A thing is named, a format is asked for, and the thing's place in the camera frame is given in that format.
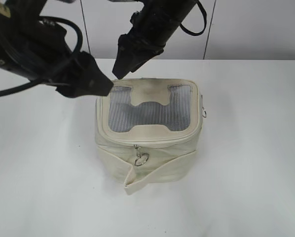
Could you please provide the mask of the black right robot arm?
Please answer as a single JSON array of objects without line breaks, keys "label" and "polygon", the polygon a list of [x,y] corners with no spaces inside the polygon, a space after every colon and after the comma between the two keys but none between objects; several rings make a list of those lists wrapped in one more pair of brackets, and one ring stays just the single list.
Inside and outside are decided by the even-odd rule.
[{"label": "black right robot arm", "polygon": [[191,32],[182,21],[197,5],[207,26],[207,13],[198,0],[143,0],[141,11],[133,13],[132,28],[118,39],[118,51],[112,73],[124,78],[135,72],[144,63],[164,52],[167,41],[180,27],[185,33],[199,36],[204,33]]}]

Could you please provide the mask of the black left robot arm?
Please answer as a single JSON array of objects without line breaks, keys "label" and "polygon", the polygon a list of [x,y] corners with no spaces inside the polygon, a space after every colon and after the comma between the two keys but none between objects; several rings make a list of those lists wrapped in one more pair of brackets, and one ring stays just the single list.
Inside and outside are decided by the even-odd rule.
[{"label": "black left robot arm", "polygon": [[0,2],[0,69],[27,79],[23,85],[0,90],[0,97],[37,85],[52,86],[67,98],[109,95],[113,82],[82,50],[80,27],[67,19],[43,16],[45,4]]}]

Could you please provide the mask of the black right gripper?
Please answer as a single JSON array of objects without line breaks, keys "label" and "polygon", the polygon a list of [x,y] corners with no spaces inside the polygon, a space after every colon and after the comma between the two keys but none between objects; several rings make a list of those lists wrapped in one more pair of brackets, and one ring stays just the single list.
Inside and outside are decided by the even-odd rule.
[{"label": "black right gripper", "polygon": [[123,79],[147,61],[163,53],[164,47],[180,25],[178,9],[142,9],[133,13],[132,28],[118,39],[112,73]]}]

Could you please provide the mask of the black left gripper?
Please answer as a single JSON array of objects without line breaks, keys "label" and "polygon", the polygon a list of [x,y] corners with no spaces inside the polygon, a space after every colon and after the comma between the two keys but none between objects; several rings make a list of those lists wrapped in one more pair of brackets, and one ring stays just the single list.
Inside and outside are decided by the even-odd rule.
[{"label": "black left gripper", "polygon": [[67,98],[108,96],[113,82],[102,73],[91,54],[80,50],[82,43],[83,37],[78,37],[74,50],[64,40],[56,50],[43,45],[31,46],[29,52],[33,53],[33,59],[30,65],[22,66],[23,76],[55,86]]}]

